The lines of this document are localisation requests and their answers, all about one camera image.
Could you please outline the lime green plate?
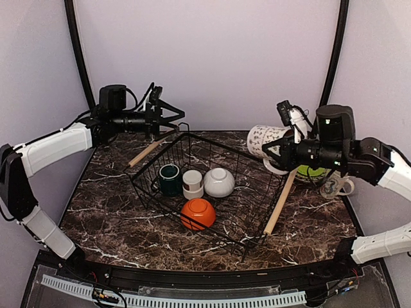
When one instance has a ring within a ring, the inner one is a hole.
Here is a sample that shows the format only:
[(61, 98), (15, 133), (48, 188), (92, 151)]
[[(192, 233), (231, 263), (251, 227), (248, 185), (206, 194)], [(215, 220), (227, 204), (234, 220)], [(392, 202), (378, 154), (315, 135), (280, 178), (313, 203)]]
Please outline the lime green plate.
[(319, 182), (321, 179), (325, 178), (330, 172), (330, 169), (319, 167), (318, 169), (313, 169), (306, 165), (301, 165), (297, 169), (297, 174), (295, 178), (302, 182), (309, 182), (313, 180), (314, 182)]

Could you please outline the white brown striped cup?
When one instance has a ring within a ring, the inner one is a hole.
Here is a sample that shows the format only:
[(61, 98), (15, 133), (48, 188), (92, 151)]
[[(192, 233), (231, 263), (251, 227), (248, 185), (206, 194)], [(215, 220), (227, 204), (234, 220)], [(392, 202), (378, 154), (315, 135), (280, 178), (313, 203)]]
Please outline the white brown striped cup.
[(201, 172), (190, 169), (183, 176), (183, 195), (186, 199), (192, 200), (201, 198), (204, 194), (204, 182)]

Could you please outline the dark green cup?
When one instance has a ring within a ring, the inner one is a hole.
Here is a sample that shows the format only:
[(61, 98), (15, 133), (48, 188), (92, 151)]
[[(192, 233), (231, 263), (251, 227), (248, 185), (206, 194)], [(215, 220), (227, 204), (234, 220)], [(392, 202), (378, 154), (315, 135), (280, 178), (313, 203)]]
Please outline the dark green cup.
[(182, 194), (182, 173), (175, 164), (163, 165), (150, 189), (153, 193), (161, 193), (165, 197), (175, 197)]

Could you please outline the tall dragon pattern mug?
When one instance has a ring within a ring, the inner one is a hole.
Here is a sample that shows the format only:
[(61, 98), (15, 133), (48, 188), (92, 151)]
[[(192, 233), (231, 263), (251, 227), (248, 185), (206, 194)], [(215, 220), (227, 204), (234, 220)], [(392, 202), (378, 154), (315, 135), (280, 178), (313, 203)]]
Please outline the tall dragon pattern mug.
[(354, 182), (349, 176), (342, 176), (339, 171), (330, 171), (325, 182), (320, 186), (320, 195), (332, 200), (337, 196), (348, 196), (354, 192)]

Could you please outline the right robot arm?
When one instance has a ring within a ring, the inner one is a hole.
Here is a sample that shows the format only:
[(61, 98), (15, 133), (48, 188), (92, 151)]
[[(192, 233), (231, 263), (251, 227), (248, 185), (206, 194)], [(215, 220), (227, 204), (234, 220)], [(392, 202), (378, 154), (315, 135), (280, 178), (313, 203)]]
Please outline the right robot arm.
[[(301, 165), (338, 171), (373, 186), (389, 189), (410, 199), (410, 161), (397, 148), (374, 137), (355, 138), (353, 110), (349, 106), (324, 105), (316, 110), (317, 133), (304, 133), (306, 115), (288, 101), (278, 103), (284, 125), (294, 132), (262, 145), (275, 161), (275, 172), (287, 173)], [(338, 245), (328, 264), (333, 278), (342, 278), (355, 264), (410, 252), (410, 224), (375, 235), (352, 237)]]

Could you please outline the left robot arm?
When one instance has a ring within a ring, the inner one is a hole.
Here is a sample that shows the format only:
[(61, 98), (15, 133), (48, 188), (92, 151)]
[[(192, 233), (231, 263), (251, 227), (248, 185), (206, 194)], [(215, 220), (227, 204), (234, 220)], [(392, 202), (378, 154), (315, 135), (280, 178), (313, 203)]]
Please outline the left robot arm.
[(108, 145), (121, 133), (143, 133), (155, 141), (179, 129), (176, 122), (185, 112), (161, 98), (162, 87), (151, 83), (141, 100), (127, 108), (134, 93), (126, 85), (100, 89), (99, 102), (82, 112), (69, 125), (28, 142), (1, 146), (1, 216), (16, 222), (60, 260), (77, 280), (90, 274), (82, 249), (40, 206), (31, 179), (61, 161)]

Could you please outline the white ribbed bowl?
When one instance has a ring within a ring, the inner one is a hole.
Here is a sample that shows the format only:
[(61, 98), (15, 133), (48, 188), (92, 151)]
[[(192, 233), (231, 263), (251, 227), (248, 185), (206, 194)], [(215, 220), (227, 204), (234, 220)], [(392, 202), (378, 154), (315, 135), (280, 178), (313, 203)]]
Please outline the white ribbed bowl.
[(224, 198), (233, 192), (234, 186), (234, 176), (222, 167), (213, 168), (204, 176), (204, 189), (209, 196)]

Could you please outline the orange bowl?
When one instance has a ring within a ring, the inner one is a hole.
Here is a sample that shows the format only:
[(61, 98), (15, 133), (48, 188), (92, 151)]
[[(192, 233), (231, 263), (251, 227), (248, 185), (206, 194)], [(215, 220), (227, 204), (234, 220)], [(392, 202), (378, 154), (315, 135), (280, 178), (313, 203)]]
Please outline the orange bowl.
[(205, 230), (216, 221), (216, 212), (209, 201), (203, 198), (194, 198), (183, 206), (180, 220), (190, 230)]

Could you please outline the black front rail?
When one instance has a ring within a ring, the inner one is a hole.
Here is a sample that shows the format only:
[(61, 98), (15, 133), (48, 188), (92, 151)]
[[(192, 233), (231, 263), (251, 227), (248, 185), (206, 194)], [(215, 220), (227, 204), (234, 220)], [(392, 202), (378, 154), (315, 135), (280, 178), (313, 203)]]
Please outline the black front rail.
[(77, 273), (62, 266), (58, 273), (64, 277), (83, 278), (118, 289), (137, 289), (142, 286), (200, 289), (246, 288), (279, 285), (286, 288), (323, 288), (328, 282), (355, 276), (346, 264), (333, 260), (316, 263), (246, 271), (166, 271), (137, 269), (126, 266), (109, 266), (85, 262), (83, 271)]

